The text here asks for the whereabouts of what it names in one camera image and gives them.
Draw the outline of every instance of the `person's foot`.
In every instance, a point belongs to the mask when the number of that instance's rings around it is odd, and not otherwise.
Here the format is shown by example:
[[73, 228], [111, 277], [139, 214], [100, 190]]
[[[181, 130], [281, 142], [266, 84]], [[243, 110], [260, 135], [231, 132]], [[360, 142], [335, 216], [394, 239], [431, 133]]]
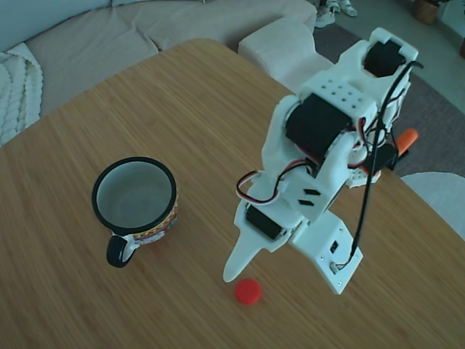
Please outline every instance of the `person's foot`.
[[337, 0], [327, 0], [326, 7], [334, 10], [335, 13], [338, 13], [341, 11], [341, 7], [339, 6]]
[[342, 12], [349, 17], [357, 17], [357, 10], [352, 7], [350, 0], [339, 0], [339, 6], [341, 7]]
[[317, 20], [315, 21], [316, 28], [324, 28], [327, 25], [336, 22], [336, 16], [334, 15], [334, 7], [329, 9], [326, 6], [321, 6], [317, 12]]

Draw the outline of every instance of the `beige sofa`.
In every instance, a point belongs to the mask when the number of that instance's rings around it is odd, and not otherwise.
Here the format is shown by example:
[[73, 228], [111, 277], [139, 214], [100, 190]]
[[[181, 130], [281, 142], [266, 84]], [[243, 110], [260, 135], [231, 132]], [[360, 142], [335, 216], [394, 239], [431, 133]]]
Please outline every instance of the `beige sofa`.
[[[113, 5], [117, 1], [131, 0]], [[237, 50], [241, 39], [280, 17], [295, 17], [313, 30], [315, 16], [306, 0], [157, 0], [117, 7], [110, 0], [11, 1], [0, 13], [0, 31], [12, 33], [0, 38], [0, 52], [22, 41], [29, 46], [44, 73], [43, 116], [183, 41], [211, 38]]]

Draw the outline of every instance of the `red and white wire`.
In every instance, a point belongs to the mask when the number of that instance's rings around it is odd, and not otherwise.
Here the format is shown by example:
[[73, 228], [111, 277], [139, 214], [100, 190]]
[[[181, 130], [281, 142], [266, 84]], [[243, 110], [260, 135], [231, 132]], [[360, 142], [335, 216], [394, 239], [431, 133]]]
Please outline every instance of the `red and white wire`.
[[257, 199], [257, 198], [254, 198], [246, 193], [244, 193], [240, 187], [244, 184], [246, 184], [249, 180], [251, 180], [253, 177], [257, 176], [257, 175], [260, 175], [260, 173], [258, 173], [257, 171], [250, 171], [249, 173], [245, 174], [244, 176], [242, 176], [242, 178], [239, 179], [238, 183], [236, 184], [236, 189], [235, 189], [235, 192], [236, 194], [239, 196], [239, 198], [243, 199], [244, 201], [247, 201], [248, 203], [250, 204], [254, 204], [254, 205], [269, 205], [271, 204], [274, 200], [276, 200], [279, 196], [279, 190], [278, 190], [278, 185], [279, 185], [279, 181], [283, 175], [284, 172], [288, 171], [291, 167], [294, 167], [296, 165], [300, 165], [300, 164], [307, 164], [307, 161], [304, 160], [304, 159], [298, 159], [298, 160], [294, 160], [294, 161], [291, 161], [285, 168], [284, 170], [278, 175], [278, 178], [277, 178], [277, 182], [275, 184], [275, 187], [274, 187], [274, 191], [273, 191], [273, 194], [271, 195], [271, 197], [265, 199], [265, 200], [261, 200], [261, 199]]

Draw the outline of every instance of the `ceramic mug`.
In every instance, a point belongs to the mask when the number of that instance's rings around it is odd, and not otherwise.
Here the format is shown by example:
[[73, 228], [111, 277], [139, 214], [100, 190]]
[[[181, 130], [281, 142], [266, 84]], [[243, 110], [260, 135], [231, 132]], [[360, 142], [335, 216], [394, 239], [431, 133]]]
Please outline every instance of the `ceramic mug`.
[[92, 207], [112, 233], [107, 261], [122, 268], [140, 245], [162, 238], [176, 221], [176, 183], [159, 161], [141, 156], [122, 159], [97, 178]]

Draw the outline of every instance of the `white robotic arm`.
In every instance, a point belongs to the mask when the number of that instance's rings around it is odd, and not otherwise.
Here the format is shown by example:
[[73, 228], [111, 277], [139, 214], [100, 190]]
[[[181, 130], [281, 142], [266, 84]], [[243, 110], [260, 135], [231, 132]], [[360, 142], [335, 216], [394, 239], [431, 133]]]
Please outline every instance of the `white robotic arm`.
[[[240, 235], [225, 266], [226, 282], [261, 249], [274, 252], [289, 241], [314, 262], [335, 293], [343, 291], [363, 255], [357, 248], [354, 258], [342, 264], [353, 239], [328, 208], [344, 184], [365, 183], [362, 165], [376, 146], [374, 129], [383, 101], [417, 55], [398, 37], [376, 29], [370, 41], [359, 41], [335, 66], [305, 82], [297, 96], [280, 101], [262, 149], [264, 169], [238, 183], [235, 225]], [[387, 103], [384, 139], [409, 86], [407, 74]], [[245, 194], [240, 185], [249, 179], [253, 185]]]

